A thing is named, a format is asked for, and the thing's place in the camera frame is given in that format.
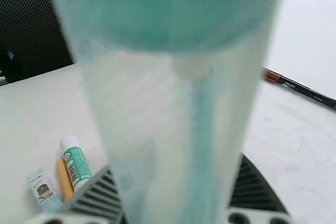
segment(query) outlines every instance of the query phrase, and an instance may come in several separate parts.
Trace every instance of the translucent plastic container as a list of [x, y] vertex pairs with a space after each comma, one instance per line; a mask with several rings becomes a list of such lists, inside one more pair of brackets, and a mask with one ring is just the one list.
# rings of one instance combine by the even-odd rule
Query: translucent plastic container
[[275, 0], [55, 0], [130, 224], [223, 223]]

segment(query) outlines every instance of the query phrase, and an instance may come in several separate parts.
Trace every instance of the white cap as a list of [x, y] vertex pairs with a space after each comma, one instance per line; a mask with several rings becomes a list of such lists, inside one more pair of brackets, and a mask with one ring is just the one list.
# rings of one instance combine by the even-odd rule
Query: white cap
[[60, 142], [62, 153], [64, 153], [68, 148], [79, 147], [79, 140], [73, 135], [65, 136]]

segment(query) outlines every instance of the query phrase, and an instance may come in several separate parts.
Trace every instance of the yellow pencil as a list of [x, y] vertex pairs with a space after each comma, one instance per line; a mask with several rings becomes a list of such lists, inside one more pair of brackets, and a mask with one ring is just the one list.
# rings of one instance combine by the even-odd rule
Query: yellow pencil
[[63, 201], [64, 201], [70, 198], [74, 194], [74, 191], [73, 191], [74, 189], [72, 188], [67, 166], [62, 157], [57, 159], [57, 174], [59, 177], [59, 181], [61, 183]]

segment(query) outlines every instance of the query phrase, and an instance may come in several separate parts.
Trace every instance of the white desk surface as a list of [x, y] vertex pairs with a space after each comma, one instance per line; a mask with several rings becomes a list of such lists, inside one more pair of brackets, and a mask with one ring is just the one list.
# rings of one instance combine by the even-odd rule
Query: white desk surface
[[[336, 98], [334, 14], [336, 0], [280, 0], [265, 67]], [[333, 223], [336, 112], [260, 83], [244, 153], [297, 223]], [[80, 138], [93, 173], [107, 163], [76, 65], [0, 87], [0, 133], [1, 223], [38, 212], [25, 182], [38, 167], [59, 189], [55, 165], [65, 134]]]

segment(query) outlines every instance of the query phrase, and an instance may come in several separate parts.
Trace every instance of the teal label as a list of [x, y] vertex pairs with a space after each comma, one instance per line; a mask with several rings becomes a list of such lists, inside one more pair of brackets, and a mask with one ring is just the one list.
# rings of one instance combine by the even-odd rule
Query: teal label
[[91, 173], [83, 151], [79, 147], [72, 147], [64, 152], [64, 160], [67, 164], [69, 177], [73, 187], [75, 187], [81, 180], [91, 178]]

